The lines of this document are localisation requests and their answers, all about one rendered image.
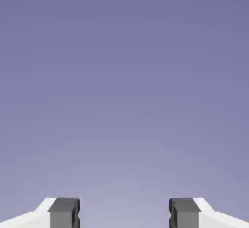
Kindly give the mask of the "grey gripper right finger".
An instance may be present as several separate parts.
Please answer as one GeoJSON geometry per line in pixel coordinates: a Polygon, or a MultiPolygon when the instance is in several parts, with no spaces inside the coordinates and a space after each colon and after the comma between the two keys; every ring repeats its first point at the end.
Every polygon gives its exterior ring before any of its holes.
{"type": "Polygon", "coordinates": [[[170,198],[169,228],[249,228],[249,222],[215,211],[203,197],[170,198]]]}

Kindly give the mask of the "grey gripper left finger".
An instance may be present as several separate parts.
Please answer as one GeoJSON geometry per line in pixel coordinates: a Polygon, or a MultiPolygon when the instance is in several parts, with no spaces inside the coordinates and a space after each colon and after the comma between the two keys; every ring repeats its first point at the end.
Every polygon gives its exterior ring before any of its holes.
{"type": "Polygon", "coordinates": [[[39,206],[0,222],[0,228],[80,228],[80,199],[46,197],[39,206]]]}

